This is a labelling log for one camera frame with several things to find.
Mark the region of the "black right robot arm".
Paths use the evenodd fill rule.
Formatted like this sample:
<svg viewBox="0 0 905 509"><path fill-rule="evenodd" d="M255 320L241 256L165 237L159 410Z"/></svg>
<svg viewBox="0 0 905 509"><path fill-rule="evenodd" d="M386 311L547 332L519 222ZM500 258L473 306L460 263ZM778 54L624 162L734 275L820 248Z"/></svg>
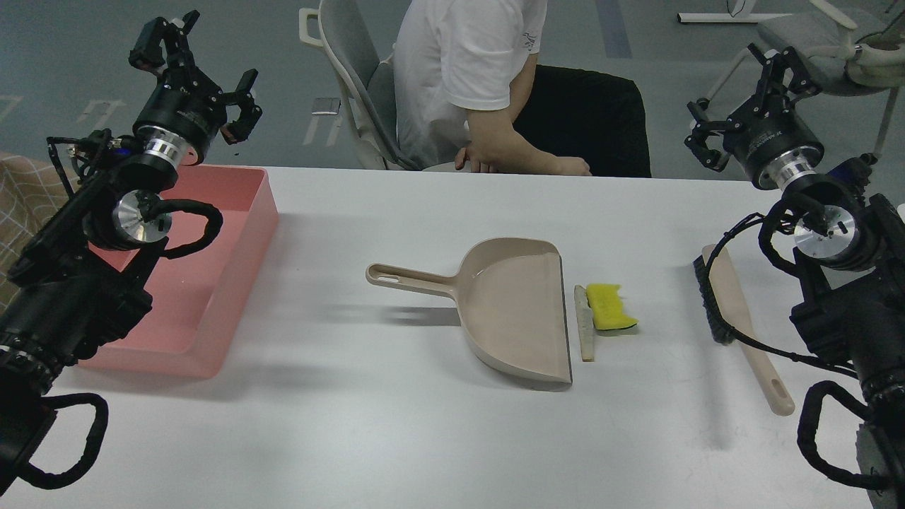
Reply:
<svg viewBox="0 0 905 509"><path fill-rule="evenodd" d="M827 174L815 168L824 148L795 111L820 93L794 48L764 54L754 43L740 52L761 67L755 93L725 120L709 119L707 98L688 104L694 119L685 145L720 172L737 159L754 187L778 189L767 213L751 213L693 262L708 325L720 344L740 342L860 383L856 397L834 381L807 391L798 448L828 480L864 490L875 508L903 506L904 325L903 221L882 194L864 189L876 159L847 159ZM717 261L728 242L759 226L757 244L776 269L795 277L802 302L790 312L807 355L767 346L730 323L730 277ZM817 449L825 397L860 419L859 472L828 463Z"/></svg>

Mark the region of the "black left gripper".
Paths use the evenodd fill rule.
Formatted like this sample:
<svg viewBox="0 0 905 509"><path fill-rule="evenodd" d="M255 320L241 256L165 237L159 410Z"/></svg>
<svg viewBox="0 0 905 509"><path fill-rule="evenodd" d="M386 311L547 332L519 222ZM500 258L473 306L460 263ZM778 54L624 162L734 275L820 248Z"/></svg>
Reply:
<svg viewBox="0 0 905 509"><path fill-rule="evenodd" d="M257 81L257 69L249 69L240 77L234 91L218 90L211 96L203 90L202 73L187 41L200 12L191 10L182 18L167 20L156 17L148 21L139 33L138 41L129 52L129 64L156 77L156 87L133 124L133 134L150 136L150 129L167 130L187 142L194 159L185 165L204 163L218 132L228 145L245 142L261 119L263 110L252 93ZM239 107L237 119L226 122L226 108Z"/></svg>

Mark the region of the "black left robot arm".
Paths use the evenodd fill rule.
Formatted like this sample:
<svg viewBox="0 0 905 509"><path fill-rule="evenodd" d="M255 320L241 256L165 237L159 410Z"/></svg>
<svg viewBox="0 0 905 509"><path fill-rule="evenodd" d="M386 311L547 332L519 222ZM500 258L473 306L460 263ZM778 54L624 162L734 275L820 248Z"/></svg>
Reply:
<svg viewBox="0 0 905 509"><path fill-rule="evenodd" d="M27 242L7 279L18 288L2 313L2 490L17 480L54 490L81 479L99 457L109 404L88 392L49 395L59 374L126 337L150 312L149 277L161 259L200 252L223 215L193 199L165 199L178 168L199 165L217 135L244 142L262 116L249 69L225 91L198 68L188 35L197 10L143 26L129 64L156 87L121 136L49 136L52 165L67 200ZM78 461L50 473L31 459L59 410L87 405L94 418Z"/></svg>

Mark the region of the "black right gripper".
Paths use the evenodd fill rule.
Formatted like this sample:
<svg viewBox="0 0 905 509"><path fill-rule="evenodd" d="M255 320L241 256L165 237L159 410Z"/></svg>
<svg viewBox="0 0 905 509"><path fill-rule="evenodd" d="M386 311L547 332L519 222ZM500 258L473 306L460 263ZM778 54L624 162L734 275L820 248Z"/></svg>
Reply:
<svg viewBox="0 0 905 509"><path fill-rule="evenodd" d="M761 67L751 105L738 107L725 120L710 120L708 101L689 101L693 123L684 145L699 164L714 172L724 171L731 155L754 187L770 190L778 187L769 174L776 159L798 157L809 168L822 161L824 145L794 109L800 101L823 93L823 87L792 47L769 56L750 43L747 51ZM708 139L721 134L726 152L708 145Z"/></svg>

